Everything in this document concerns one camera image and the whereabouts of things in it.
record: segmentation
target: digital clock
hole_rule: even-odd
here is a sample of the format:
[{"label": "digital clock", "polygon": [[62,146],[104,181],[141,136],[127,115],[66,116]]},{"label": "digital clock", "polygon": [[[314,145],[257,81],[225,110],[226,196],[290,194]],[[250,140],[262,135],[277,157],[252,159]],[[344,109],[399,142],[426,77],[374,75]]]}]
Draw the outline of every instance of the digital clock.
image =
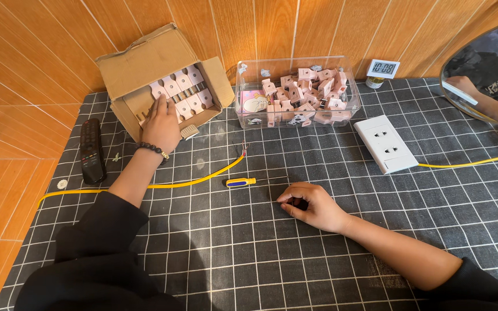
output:
[{"label": "digital clock", "polygon": [[368,66],[367,76],[380,77],[384,79],[393,79],[399,67],[400,62],[373,59]]}]

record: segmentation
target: stripped wire end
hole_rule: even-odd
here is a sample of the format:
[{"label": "stripped wire end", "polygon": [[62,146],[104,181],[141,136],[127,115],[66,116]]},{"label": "stripped wire end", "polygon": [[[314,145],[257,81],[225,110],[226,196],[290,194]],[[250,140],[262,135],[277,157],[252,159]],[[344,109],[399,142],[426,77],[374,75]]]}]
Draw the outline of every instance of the stripped wire end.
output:
[{"label": "stripped wire end", "polygon": [[241,148],[243,148],[244,152],[242,156],[245,156],[247,154],[247,148],[249,148],[250,143],[246,143],[245,139],[241,141]]}]

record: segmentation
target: table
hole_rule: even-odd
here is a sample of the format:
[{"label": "table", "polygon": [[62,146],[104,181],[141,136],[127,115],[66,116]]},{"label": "table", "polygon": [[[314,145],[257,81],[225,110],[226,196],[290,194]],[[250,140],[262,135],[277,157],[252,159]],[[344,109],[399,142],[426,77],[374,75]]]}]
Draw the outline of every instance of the table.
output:
[{"label": "table", "polygon": [[[417,310],[423,295],[364,248],[296,221],[271,202],[295,181],[319,184],[347,212],[467,256],[498,278],[498,162],[382,175],[352,124],[386,114],[418,161],[429,164],[498,156],[498,126],[433,94],[437,79],[357,87],[364,105],[350,126],[243,130],[228,108],[178,145],[154,183],[208,175],[239,156],[243,139],[251,143],[229,175],[146,192],[141,208],[150,220],[132,250],[161,291],[190,310]],[[102,121],[107,156],[107,179],[98,187],[109,187],[126,166],[135,142],[109,103],[105,92],[86,96],[48,192],[62,179],[67,189],[90,188],[78,161],[80,126],[89,118]],[[286,175],[289,180],[240,189],[222,184]],[[13,309],[31,272],[52,264],[56,233],[78,221],[95,197],[69,194],[43,202],[0,293],[0,310]]]}]

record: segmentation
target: screwdriver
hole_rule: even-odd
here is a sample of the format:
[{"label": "screwdriver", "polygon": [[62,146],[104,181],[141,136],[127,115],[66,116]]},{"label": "screwdriver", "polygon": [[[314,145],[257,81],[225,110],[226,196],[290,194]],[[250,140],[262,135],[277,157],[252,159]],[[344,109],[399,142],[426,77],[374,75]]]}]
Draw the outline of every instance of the screwdriver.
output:
[{"label": "screwdriver", "polygon": [[242,186],[256,184],[257,181],[260,181],[260,180],[269,180],[269,179],[287,178],[287,177],[289,177],[289,176],[270,177],[270,178],[263,178],[263,179],[255,179],[255,178],[235,178],[235,179],[228,179],[228,180],[226,180],[226,187],[228,187],[228,188],[231,188],[231,187],[242,187]]}]

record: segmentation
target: hand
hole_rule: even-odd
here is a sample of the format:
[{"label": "hand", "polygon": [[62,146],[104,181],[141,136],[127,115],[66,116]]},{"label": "hand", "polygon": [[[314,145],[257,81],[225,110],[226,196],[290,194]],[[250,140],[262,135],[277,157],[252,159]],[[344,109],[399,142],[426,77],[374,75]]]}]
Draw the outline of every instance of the hand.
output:
[{"label": "hand", "polygon": [[176,149],[182,139],[176,117],[176,107],[172,100],[170,102],[170,107],[167,109],[167,98],[161,94],[153,103],[149,117],[142,126],[142,141],[155,145],[166,153]]},{"label": "hand", "polygon": [[470,79],[468,79],[467,76],[448,77],[445,81],[472,97],[480,93],[480,91],[478,91],[476,86],[472,83],[472,81],[470,81]]},{"label": "hand", "polygon": [[[294,204],[298,205],[301,198],[309,203],[306,211],[288,204],[294,201]],[[326,190],[318,185],[294,183],[287,187],[277,201],[282,203],[282,209],[290,216],[328,232],[344,234],[353,219],[353,216],[344,212]]]}]

